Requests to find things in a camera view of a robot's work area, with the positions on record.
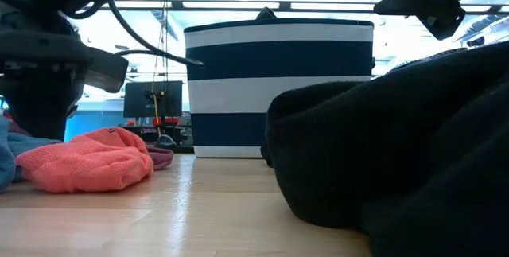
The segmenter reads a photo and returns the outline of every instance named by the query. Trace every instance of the fabric storage bin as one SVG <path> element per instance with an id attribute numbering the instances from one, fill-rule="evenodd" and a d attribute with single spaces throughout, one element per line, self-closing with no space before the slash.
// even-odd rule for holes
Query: fabric storage bin
<path id="1" fill-rule="evenodd" d="M 266 111 L 279 94 L 330 81 L 366 81 L 368 21 L 275 18 L 185 29 L 189 106 L 199 158 L 260 158 Z"/>

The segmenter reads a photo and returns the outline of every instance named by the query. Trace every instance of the blue wall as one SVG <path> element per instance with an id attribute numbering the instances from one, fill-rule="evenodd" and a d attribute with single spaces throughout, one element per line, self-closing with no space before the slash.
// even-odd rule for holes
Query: blue wall
<path id="1" fill-rule="evenodd" d="M 104 127 L 118 126 L 127 120 L 123 117 L 122 111 L 78 111 L 67 121 L 64 140 L 69 142 L 77 135 Z"/>

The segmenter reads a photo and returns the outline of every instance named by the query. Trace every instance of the black fabric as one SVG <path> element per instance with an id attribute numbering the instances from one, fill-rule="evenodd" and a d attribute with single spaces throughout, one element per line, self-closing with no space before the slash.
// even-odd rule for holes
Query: black fabric
<path id="1" fill-rule="evenodd" d="M 258 14 L 256 19 L 272 19 L 276 18 L 276 14 L 268 7 L 264 7 L 262 11 Z"/>
<path id="2" fill-rule="evenodd" d="M 509 255 L 508 58 L 501 43 L 277 97 L 267 145 L 294 214 L 366 232 L 374 257 Z"/>
<path id="3" fill-rule="evenodd" d="M 262 158 L 267 162 L 267 165 L 269 167 L 272 167 L 272 160 L 270 159 L 269 147 L 266 142 L 264 142 L 263 145 L 260 146 L 260 154 L 262 155 Z"/>
<path id="4" fill-rule="evenodd" d="M 410 66 L 414 66 L 416 64 L 420 64 L 420 63 L 425 62 L 427 60 L 435 60 L 435 59 L 440 58 L 442 56 L 446 56 L 446 55 L 449 55 L 449 54 L 452 54 L 452 53 L 462 52 L 462 51 L 466 51 L 466 50 L 468 50 L 468 49 L 465 48 L 465 47 L 458 48 L 458 49 L 450 49 L 450 50 L 447 50 L 447 51 L 444 51 L 444 52 L 441 52 L 441 53 L 437 53 L 437 54 L 435 54 L 433 56 L 430 56 L 430 57 L 426 57 L 426 58 L 423 58 L 423 59 L 419 59 L 419 60 L 415 60 L 415 61 L 411 61 L 409 63 L 403 64 L 401 66 L 398 66 L 398 67 L 390 70 L 389 73 L 392 73 L 394 71 L 398 71 L 399 69 L 403 69 L 403 68 L 407 68 L 407 67 L 410 67 Z"/>

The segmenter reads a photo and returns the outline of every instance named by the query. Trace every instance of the wooden surface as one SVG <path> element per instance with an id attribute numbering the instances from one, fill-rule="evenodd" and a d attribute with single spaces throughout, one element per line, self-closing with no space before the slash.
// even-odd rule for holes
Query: wooden surface
<path id="1" fill-rule="evenodd" d="M 264 161 L 177 155 L 120 193 L 0 196 L 0 256 L 369 256 L 355 232 L 298 220 Z"/>

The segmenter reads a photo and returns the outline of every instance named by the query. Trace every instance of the black cable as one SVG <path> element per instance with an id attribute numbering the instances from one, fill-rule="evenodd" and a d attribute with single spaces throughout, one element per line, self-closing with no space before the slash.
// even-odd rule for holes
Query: black cable
<path id="1" fill-rule="evenodd" d="M 94 15 L 96 12 L 98 12 L 101 9 L 101 3 L 100 2 L 94 2 L 94 4 L 89 8 L 88 10 L 85 10 L 81 13 L 74 13 L 74 14 L 68 14 L 64 12 L 65 15 L 69 16 L 72 19 L 85 19 L 89 18 L 90 16 Z"/>
<path id="2" fill-rule="evenodd" d="M 163 15 L 164 15 L 164 18 L 165 18 L 165 29 L 166 29 L 166 35 L 165 35 L 165 51 L 168 51 L 168 16 L 169 16 L 169 11 L 168 11 L 168 8 L 167 7 L 164 7 L 163 8 Z M 168 94 L 168 83 L 169 83 L 169 79 L 168 79 L 168 76 L 169 76 L 169 65 L 168 65 L 168 60 L 165 59 L 165 92 L 166 94 Z M 176 124 L 174 123 L 174 119 L 176 118 L 175 117 L 175 114 L 173 113 L 173 107 L 172 107 L 172 101 L 171 99 L 169 99 L 169 105 L 168 105 L 168 109 L 169 109 L 169 115 L 171 116 L 171 125 L 172 125 L 172 135 L 173 135 L 173 142 L 175 142 L 175 140 L 177 139 L 177 135 L 176 135 Z"/>
<path id="3" fill-rule="evenodd" d="M 158 53 L 155 53 L 154 51 L 141 50 L 141 49 L 138 49 L 138 50 L 123 50 L 123 51 L 118 51 L 117 53 L 115 53 L 115 55 L 118 55 L 118 56 L 125 56 L 125 55 L 131 55 L 131 54 L 146 54 L 146 55 L 161 56 Z"/>
<path id="4" fill-rule="evenodd" d="M 178 57 L 178 56 L 175 56 L 175 55 L 173 55 L 171 53 L 164 52 L 164 51 L 160 50 L 159 48 L 151 45 L 145 39 L 140 37 L 129 26 L 127 21 L 120 14 L 119 8 L 117 8 L 117 6 L 115 5 L 115 0 L 107 0 L 107 3 L 109 5 L 109 7 L 110 7 L 111 12 L 115 16 L 115 18 L 117 18 L 117 21 L 119 21 L 120 25 L 129 33 L 129 35 L 131 35 L 139 44 L 143 45 L 148 50 L 152 51 L 154 53 L 154 55 L 162 56 L 164 58 L 167 58 L 167 59 L 170 59 L 170 60 L 174 60 L 174 61 L 176 61 L 178 63 L 182 63 L 182 64 L 186 64 L 186 65 L 195 65 L 195 66 L 202 66 L 203 65 L 203 63 L 198 61 L 198 60 L 189 59 L 189 58 L 186 59 L 186 58 Z"/>

